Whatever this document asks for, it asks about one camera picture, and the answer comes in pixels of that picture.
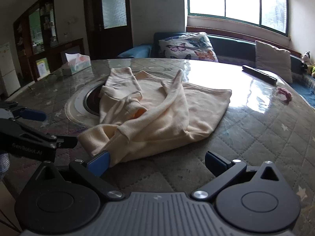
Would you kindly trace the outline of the tissue box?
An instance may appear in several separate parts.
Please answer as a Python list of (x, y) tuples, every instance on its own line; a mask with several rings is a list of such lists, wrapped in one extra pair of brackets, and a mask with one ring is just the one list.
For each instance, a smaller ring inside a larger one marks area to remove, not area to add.
[(91, 66), (90, 56), (88, 55), (66, 53), (65, 57), (66, 63), (61, 67), (63, 76), (74, 75)]

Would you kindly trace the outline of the pink small toy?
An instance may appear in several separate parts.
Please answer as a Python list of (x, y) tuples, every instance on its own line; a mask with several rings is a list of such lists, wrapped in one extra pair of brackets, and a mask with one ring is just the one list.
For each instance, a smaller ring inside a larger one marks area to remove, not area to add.
[(277, 87), (276, 96), (284, 103), (290, 103), (293, 98), (291, 92), (282, 87)]

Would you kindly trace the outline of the window with green frame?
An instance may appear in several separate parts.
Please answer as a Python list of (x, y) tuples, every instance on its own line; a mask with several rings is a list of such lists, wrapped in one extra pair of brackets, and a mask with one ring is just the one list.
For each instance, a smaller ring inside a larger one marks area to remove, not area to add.
[(188, 0), (188, 14), (249, 23), (288, 35), (288, 0)]

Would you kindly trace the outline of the blue sofa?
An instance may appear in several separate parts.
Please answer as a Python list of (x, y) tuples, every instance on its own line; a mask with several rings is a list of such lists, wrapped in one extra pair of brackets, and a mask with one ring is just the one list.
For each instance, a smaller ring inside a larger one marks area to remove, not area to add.
[[(162, 58), (159, 40), (170, 39), (186, 34), (185, 32), (156, 32), (152, 44), (141, 44), (118, 55), (118, 58)], [(255, 67), (255, 43), (233, 37), (208, 35), (220, 63), (248, 65)], [(305, 76), (302, 60), (290, 55), (293, 82), (290, 86), (314, 107), (314, 79)]]

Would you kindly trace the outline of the cow plush toy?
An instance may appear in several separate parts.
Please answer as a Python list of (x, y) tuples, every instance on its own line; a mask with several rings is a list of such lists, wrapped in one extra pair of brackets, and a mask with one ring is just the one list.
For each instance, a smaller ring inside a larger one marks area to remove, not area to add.
[(308, 74), (312, 74), (312, 64), (310, 60), (310, 52), (305, 52), (305, 54), (301, 57), (301, 67), (302, 70), (307, 72)]

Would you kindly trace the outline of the butterfly print pillow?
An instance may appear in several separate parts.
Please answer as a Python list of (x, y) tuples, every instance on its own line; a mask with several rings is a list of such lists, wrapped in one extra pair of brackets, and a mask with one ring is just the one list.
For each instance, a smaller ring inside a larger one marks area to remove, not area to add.
[(159, 40), (158, 45), (158, 54), (163, 58), (218, 62), (205, 32), (168, 37)]

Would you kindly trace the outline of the cream sweatshirt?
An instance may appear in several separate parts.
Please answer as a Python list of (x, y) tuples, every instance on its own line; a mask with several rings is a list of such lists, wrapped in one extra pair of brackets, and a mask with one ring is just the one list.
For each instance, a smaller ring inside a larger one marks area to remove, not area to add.
[(110, 165), (149, 157), (207, 138), (232, 95), (185, 83), (183, 71), (163, 79), (129, 67), (111, 69), (100, 91), (99, 123), (78, 136), (91, 156), (110, 154)]

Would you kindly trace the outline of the dark display cabinet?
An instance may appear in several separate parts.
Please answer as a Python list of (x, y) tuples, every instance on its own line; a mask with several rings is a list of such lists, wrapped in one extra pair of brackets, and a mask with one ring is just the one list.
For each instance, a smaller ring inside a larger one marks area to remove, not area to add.
[(38, 0), (13, 23), (22, 86), (45, 77), (66, 63), (66, 53), (83, 53), (83, 39), (60, 41), (55, 1)]

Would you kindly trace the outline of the white refrigerator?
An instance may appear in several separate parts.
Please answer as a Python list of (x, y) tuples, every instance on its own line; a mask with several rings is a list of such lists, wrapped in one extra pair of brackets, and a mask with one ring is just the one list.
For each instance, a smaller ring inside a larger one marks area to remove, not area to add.
[(0, 59), (2, 89), (7, 96), (10, 96), (21, 86), (13, 63), (9, 43), (1, 45)]

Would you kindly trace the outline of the round induction cooktop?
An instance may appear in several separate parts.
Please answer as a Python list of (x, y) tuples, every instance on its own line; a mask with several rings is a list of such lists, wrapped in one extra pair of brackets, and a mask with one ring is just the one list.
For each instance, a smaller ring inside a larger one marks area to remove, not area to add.
[(100, 90), (108, 75), (93, 80), (76, 91), (65, 104), (66, 117), (73, 123), (93, 127), (99, 124)]

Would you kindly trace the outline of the black remote control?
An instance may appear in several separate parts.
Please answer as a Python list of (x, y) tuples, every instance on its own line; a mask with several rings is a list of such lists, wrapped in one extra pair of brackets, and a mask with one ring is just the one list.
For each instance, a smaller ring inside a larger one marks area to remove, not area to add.
[(270, 85), (273, 85), (273, 86), (276, 86), (277, 84), (277, 79), (262, 72), (262, 71), (259, 71), (258, 69), (255, 69), (255, 68), (252, 68), (252, 67), (249, 67), (247, 65), (243, 65), (242, 66), (242, 71), (247, 73), (247, 74), (250, 74)]

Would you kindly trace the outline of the white plain pillow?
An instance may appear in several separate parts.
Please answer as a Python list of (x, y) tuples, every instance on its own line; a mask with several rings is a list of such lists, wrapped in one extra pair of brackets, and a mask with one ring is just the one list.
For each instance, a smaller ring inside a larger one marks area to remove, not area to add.
[(255, 41), (255, 66), (280, 76), (285, 82), (292, 83), (290, 51), (273, 45)]

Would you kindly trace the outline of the green orange plush toy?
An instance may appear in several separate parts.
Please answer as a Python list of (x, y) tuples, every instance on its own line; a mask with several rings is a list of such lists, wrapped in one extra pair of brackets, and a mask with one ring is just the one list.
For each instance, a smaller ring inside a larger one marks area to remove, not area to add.
[(315, 78), (315, 65), (309, 65), (307, 68), (307, 73), (312, 77)]

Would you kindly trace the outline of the dark wooden door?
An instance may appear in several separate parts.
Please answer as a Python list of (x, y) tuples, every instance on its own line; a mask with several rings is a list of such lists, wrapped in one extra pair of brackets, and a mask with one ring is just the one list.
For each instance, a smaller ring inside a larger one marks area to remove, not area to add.
[(129, 0), (84, 0), (92, 60), (114, 59), (133, 47)]

